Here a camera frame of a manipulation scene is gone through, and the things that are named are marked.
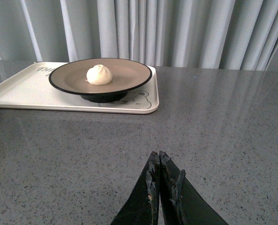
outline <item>black plastic part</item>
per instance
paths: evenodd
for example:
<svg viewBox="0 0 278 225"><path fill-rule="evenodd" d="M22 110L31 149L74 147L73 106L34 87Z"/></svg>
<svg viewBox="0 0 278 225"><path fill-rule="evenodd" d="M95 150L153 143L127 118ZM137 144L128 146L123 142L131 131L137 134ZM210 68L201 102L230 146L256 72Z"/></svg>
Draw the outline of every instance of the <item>black plastic part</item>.
<svg viewBox="0 0 278 225"><path fill-rule="evenodd" d="M227 225L208 205L165 152L161 160L161 203L165 225Z"/></svg>
<svg viewBox="0 0 278 225"><path fill-rule="evenodd" d="M124 98L126 95L127 92L110 94L110 95L81 95L81 97L85 100L89 100L90 102L109 103L109 102L118 101Z"/></svg>
<svg viewBox="0 0 278 225"><path fill-rule="evenodd" d="M160 160L152 152L128 200L111 225L157 225Z"/></svg>

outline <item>speckled countertop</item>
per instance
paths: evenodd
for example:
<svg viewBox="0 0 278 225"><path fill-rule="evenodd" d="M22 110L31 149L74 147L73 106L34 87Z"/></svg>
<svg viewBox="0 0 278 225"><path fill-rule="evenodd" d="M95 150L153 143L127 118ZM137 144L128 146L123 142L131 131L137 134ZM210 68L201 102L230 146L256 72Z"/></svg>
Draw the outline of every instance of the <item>speckled countertop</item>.
<svg viewBox="0 0 278 225"><path fill-rule="evenodd" d="M163 150L229 224L278 225L278 73L156 69L148 115L0 109L0 224L109 224Z"/></svg>

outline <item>brown plate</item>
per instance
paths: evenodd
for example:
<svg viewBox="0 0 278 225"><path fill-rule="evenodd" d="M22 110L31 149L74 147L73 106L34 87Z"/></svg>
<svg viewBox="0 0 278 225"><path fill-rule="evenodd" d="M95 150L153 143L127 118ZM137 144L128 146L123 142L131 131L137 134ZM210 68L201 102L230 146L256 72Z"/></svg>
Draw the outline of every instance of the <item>brown plate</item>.
<svg viewBox="0 0 278 225"><path fill-rule="evenodd" d="M86 81L87 71L97 64L109 68L113 80L106 85L93 85ZM152 76L144 64L124 59L99 58L65 64L49 75L50 84L67 93L81 96L106 96L125 93L147 83Z"/></svg>

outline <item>white tray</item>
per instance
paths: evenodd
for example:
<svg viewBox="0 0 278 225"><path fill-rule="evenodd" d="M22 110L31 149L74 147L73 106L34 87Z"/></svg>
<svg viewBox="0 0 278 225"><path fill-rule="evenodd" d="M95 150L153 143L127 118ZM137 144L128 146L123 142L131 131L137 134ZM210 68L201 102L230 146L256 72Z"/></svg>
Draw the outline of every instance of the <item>white tray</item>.
<svg viewBox="0 0 278 225"><path fill-rule="evenodd" d="M0 108L133 114L148 114L158 108L157 75L153 67L149 67L152 78L145 85L131 90L120 101L98 104L51 86L48 75L64 64L35 63L0 83Z"/></svg>

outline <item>curtain fold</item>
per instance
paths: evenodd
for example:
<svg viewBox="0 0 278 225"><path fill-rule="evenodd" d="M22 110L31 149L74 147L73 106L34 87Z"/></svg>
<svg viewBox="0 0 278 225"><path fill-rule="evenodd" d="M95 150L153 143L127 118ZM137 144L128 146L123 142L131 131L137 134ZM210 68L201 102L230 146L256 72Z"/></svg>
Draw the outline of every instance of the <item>curtain fold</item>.
<svg viewBox="0 0 278 225"><path fill-rule="evenodd" d="M0 60L265 70L278 0L0 0Z"/></svg>

